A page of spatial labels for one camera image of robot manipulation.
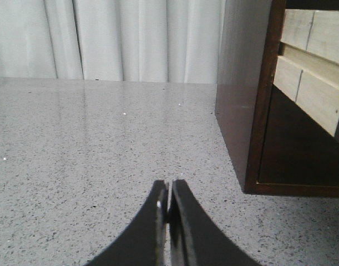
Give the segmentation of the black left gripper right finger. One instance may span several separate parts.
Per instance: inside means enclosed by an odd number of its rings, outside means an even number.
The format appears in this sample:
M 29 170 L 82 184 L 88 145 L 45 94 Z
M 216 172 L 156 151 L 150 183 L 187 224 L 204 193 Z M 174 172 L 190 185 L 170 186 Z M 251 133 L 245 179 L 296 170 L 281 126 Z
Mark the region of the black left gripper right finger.
M 172 265 L 258 265 L 215 225 L 184 180 L 172 184 Z

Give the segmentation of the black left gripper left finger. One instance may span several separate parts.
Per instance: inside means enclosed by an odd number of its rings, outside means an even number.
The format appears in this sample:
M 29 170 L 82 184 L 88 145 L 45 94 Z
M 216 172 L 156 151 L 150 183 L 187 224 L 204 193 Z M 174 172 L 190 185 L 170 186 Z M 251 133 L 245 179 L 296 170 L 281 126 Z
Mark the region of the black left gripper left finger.
M 168 184 L 154 181 L 140 211 L 88 265 L 164 265 Z

